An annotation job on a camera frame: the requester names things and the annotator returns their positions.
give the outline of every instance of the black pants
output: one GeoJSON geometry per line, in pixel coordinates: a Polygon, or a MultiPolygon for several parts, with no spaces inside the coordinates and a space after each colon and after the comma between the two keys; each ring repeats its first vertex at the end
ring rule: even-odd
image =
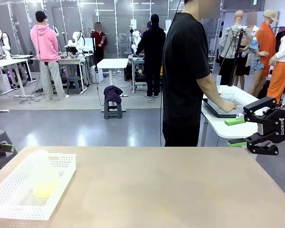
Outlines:
{"type": "Polygon", "coordinates": [[[146,77],[147,77],[147,95],[148,96],[158,96],[160,93],[160,75],[161,75],[161,64],[157,64],[155,66],[145,66],[146,77]]]}
{"type": "Polygon", "coordinates": [[[235,61],[234,58],[225,58],[224,60],[222,56],[220,57],[219,74],[222,75],[222,78],[220,80],[221,85],[227,86],[229,84],[230,78],[233,77],[234,72],[232,72],[232,75],[231,75],[231,71],[232,71],[234,61],[235,61]]]}
{"type": "Polygon", "coordinates": [[[96,49],[95,50],[95,57],[96,57],[97,63],[99,63],[101,60],[103,60],[104,59],[104,50],[96,49]]]}
{"type": "Polygon", "coordinates": [[[162,122],[162,133],[167,147],[196,147],[199,142],[199,123],[190,127],[176,127],[162,122]]]}

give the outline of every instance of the black hoodie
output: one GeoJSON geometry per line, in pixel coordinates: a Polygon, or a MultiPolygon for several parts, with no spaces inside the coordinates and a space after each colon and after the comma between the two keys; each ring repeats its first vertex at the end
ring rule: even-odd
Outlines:
{"type": "Polygon", "coordinates": [[[145,67],[159,66],[162,64],[162,51],[166,40],[166,33],[158,24],[151,25],[142,35],[136,54],[144,49],[145,67]]]}

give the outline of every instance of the plastic cup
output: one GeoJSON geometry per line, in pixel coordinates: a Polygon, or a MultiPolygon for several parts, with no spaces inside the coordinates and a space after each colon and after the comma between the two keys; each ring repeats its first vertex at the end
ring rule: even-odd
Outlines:
{"type": "Polygon", "coordinates": [[[234,98],[234,92],[230,90],[225,90],[222,92],[222,99],[224,101],[233,101],[234,98]]]}

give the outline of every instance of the orange garment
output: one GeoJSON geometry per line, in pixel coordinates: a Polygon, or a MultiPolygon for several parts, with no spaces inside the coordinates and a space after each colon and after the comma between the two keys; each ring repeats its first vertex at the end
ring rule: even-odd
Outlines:
{"type": "Polygon", "coordinates": [[[269,53],[269,56],[261,57],[261,63],[264,64],[263,78],[266,78],[270,70],[269,60],[276,54],[276,37],[272,28],[266,22],[263,22],[255,37],[260,46],[260,51],[267,51],[269,53]]]}
{"type": "Polygon", "coordinates": [[[267,96],[276,99],[276,104],[280,103],[280,98],[285,88],[285,62],[276,62],[271,75],[267,96]]]}

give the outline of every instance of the hand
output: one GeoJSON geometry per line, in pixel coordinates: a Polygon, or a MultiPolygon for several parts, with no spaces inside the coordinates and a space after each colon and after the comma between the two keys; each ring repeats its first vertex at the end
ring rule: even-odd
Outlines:
{"type": "Polygon", "coordinates": [[[276,55],[272,56],[272,58],[269,60],[269,65],[273,66],[276,62],[276,55]]]}
{"type": "Polygon", "coordinates": [[[267,57],[267,56],[269,56],[269,52],[260,51],[260,52],[258,53],[258,55],[259,55],[259,56],[265,56],[265,57],[267,57]]]}
{"type": "Polygon", "coordinates": [[[224,101],[222,106],[220,107],[225,113],[230,113],[233,109],[236,109],[237,105],[230,101],[224,101]]]}

